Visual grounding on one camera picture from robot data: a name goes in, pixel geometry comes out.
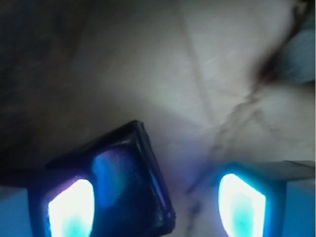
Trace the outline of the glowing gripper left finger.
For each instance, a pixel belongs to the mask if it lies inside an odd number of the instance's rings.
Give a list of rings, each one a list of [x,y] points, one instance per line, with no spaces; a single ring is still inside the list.
[[[52,237],[88,237],[95,213],[93,185],[78,179],[48,203]]]

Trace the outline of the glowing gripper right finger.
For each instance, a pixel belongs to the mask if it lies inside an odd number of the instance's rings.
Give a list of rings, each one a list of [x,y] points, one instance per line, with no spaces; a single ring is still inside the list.
[[[266,196],[236,174],[224,175],[218,187],[218,209],[229,237],[262,237]]]

